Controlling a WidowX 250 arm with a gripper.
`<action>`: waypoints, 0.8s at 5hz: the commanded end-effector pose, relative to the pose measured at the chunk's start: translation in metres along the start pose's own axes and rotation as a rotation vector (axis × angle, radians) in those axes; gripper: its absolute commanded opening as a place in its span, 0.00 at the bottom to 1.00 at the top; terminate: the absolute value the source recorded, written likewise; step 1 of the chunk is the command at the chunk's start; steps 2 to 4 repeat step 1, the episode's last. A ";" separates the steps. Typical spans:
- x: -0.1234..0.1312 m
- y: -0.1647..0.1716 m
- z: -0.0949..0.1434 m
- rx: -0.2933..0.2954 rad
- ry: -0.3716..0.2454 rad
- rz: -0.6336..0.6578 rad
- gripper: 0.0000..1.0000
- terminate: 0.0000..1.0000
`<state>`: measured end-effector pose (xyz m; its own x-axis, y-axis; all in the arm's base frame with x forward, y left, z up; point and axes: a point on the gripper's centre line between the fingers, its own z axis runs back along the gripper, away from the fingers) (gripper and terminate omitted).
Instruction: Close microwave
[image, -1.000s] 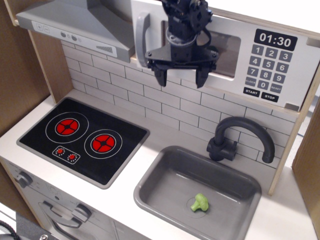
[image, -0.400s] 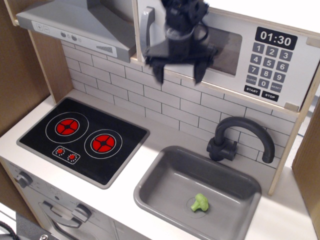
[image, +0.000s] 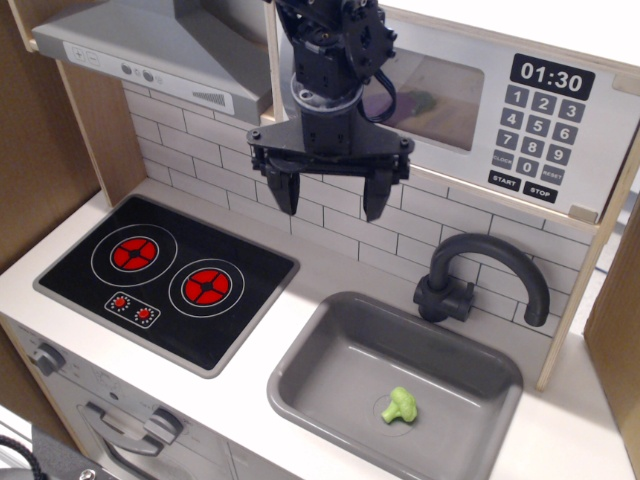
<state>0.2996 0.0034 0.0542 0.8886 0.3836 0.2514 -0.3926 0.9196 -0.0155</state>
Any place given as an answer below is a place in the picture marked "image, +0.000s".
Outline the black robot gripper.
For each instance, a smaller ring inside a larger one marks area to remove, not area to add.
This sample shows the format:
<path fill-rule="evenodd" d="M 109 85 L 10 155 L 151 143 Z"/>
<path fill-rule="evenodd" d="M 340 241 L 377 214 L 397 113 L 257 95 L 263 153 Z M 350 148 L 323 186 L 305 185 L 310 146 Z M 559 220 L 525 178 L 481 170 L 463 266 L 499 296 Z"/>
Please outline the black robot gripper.
<path fill-rule="evenodd" d="M 281 211 L 297 213 L 300 174 L 365 177 L 368 222 L 379 219 L 393 184 L 409 178 L 414 142 L 364 119 L 354 109 L 338 115 L 301 113 L 248 131 L 253 168 L 266 178 Z"/>

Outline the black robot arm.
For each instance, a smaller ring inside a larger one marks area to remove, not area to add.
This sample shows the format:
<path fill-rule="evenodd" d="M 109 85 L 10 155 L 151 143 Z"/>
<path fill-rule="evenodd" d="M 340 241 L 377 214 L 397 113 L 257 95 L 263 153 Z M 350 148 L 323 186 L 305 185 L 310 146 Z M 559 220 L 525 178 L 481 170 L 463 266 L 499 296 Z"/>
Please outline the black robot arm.
<path fill-rule="evenodd" d="M 395 55 L 396 33 L 375 1 L 279 1 L 276 10 L 293 48 L 290 81 L 297 117 L 247 134 L 252 165 L 266 178 L 279 208 L 297 211 L 303 173 L 362 177 L 368 221 L 381 217 L 392 186 L 409 177 L 411 139 L 382 127 L 389 105 L 368 116 L 364 88 Z"/>

